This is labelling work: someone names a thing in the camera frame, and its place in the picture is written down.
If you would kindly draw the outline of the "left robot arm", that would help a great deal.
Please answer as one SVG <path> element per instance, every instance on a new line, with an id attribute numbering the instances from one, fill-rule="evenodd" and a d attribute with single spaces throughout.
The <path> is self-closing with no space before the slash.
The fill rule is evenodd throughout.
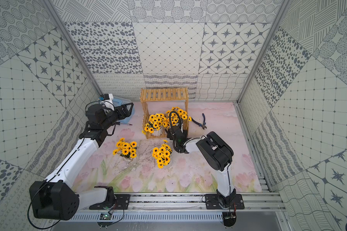
<path id="1" fill-rule="evenodd" d="M 72 187 L 83 166 L 109 136 L 109 128 L 130 117 L 133 107 L 133 103 L 128 103 L 108 108 L 96 101 L 87 105 L 85 129 L 75 147 L 45 180 L 34 182 L 29 189 L 29 210 L 35 218 L 70 220 L 84 208 L 117 207 L 112 187 L 96 186 L 80 193 L 73 191 Z"/>

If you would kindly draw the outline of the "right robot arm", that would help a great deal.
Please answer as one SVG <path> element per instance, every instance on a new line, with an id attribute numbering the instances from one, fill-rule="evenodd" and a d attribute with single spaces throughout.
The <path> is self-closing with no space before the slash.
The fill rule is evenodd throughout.
<path id="1" fill-rule="evenodd" d="M 214 131 L 198 138 L 188 138 L 178 126 L 165 130 L 178 153 L 200 152 L 209 166 L 217 173 L 217 197 L 220 205 L 229 208 L 235 201 L 236 190 L 230 180 L 230 166 L 234 155 L 231 147 Z"/>

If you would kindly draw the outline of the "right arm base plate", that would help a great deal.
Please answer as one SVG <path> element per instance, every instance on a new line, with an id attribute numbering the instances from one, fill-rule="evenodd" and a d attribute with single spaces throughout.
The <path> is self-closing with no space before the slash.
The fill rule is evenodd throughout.
<path id="1" fill-rule="evenodd" d="M 229 197 L 223 197 L 220 194 L 205 194 L 204 202 L 206 209 L 245 209 L 243 197 L 241 194 L 230 195 Z"/>

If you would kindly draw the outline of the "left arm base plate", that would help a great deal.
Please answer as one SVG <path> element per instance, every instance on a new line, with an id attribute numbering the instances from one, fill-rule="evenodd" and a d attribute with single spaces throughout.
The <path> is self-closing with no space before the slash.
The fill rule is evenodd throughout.
<path id="1" fill-rule="evenodd" d="M 104 201 L 91 205 L 90 210 L 127 210 L 130 201 L 130 194 L 115 194 L 113 187 L 96 186 L 95 188 L 104 188 L 107 190 L 107 196 Z"/>

